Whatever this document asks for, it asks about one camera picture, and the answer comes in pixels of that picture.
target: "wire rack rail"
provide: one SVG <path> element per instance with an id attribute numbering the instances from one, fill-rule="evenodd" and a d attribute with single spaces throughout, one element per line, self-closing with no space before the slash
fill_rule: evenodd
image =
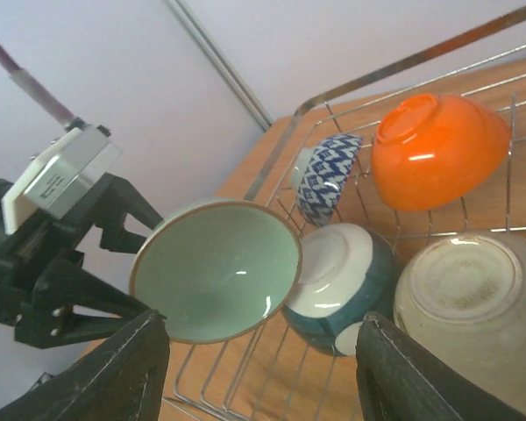
<path id="1" fill-rule="evenodd" d="M 526 65 L 517 66 L 515 74 L 496 80 L 491 68 L 487 69 L 497 60 L 526 52 L 526 44 L 366 103 L 337 103 L 341 96 L 362 86 L 525 20 L 526 6 L 310 99 L 293 116 L 246 198 L 253 200 L 257 196 L 287 145 L 294 142 L 299 151 L 334 132 L 357 133 L 365 142 L 332 222 L 372 226 L 390 240 L 404 260 L 432 239 L 458 232 L 515 232 L 526 236 L 526 200 L 520 200 L 526 199 Z M 470 73 L 474 70 L 479 70 L 476 77 Z M 400 101 L 430 89 L 470 97 L 507 119 L 512 128 L 508 157 L 488 182 L 456 203 L 421 213 L 391 210 L 381 203 L 373 186 L 370 170 L 373 133 L 379 118 Z M 304 118 L 319 105 L 323 108 L 313 111 L 312 121 Z M 267 205 L 303 236 L 313 227 L 298 213 L 294 192 L 287 184 L 296 155 L 290 153 L 287 166 L 275 177 L 276 186 Z M 188 349 L 176 373 L 174 396 L 164 398 L 166 403 L 193 419 L 204 419 L 206 414 L 219 419 L 353 420 L 362 417 L 356 389 L 356 361 L 319 354 L 290 331 L 281 315 L 243 338 L 213 346 L 211 361 L 206 361 L 206 353 L 199 360 L 199 349 L 199 346 Z M 232 367 L 225 358 L 228 352 L 239 355 Z M 187 384 L 189 370 L 197 373 L 204 370 L 201 387 Z"/>

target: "cable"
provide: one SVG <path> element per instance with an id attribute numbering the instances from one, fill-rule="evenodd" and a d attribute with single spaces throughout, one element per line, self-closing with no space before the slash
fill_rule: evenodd
<path id="1" fill-rule="evenodd" d="M 64 127 L 69 127 L 76 116 L 67 107 L 57 100 L 43 85 L 41 85 L 27 70 L 21 68 L 14 59 L 0 45 L 0 64 L 10 74 L 10 78 L 33 101 L 47 111 Z"/>

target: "light green bowl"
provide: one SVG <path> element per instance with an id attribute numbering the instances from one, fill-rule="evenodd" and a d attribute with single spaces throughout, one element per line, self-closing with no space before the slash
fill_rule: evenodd
<path id="1" fill-rule="evenodd" d="M 298 280 L 294 231 L 255 203 L 211 198 L 160 224 L 137 254 L 131 295 L 158 310 L 171 340 L 236 337 L 274 314 Z"/>

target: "bowl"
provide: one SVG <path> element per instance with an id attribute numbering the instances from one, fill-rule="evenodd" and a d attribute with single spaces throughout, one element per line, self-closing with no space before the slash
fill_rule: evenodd
<path id="1" fill-rule="evenodd" d="M 389 112 L 372 147 L 381 199 L 399 211 L 450 203 L 484 182 L 507 156 L 504 120 L 461 96 L 421 94 Z"/>
<path id="2" fill-rule="evenodd" d="M 290 327 L 321 353 L 354 355 L 365 314 L 392 319 L 401 265 L 378 234 L 331 224 L 302 240 L 302 272 L 282 309 Z"/>
<path id="3" fill-rule="evenodd" d="M 329 223 L 361 146 L 359 136 L 336 134 L 298 154 L 290 187 L 306 221 L 315 226 Z"/>
<path id="4" fill-rule="evenodd" d="M 206 344 L 250 331 L 298 279 L 296 233 L 268 208 L 211 198 L 164 220 L 139 250 L 130 291 L 165 316 L 172 341 Z"/>
<path id="5" fill-rule="evenodd" d="M 526 239 L 463 234 L 405 267 L 395 323 L 442 362 L 526 414 Z"/>

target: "teal bowl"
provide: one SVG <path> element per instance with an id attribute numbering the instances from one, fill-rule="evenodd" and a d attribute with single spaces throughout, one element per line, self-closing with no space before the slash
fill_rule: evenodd
<path id="1" fill-rule="evenodd" d="M 131 295 L 166 317 L 176 342 L 242 335 L 272 316 L 300 274 L 296 233 L 268 208 L 212 198 L 178 210 L 137 254 Z"/>
<path id="2" fill-rule="evenodd" d="M 401 271 L 380 235 L 354 224 L 327 225 L 302 240 L 302 272 L 282 314 L 321 353 L 354 355 L 368 311 L 393 320 Z"/>

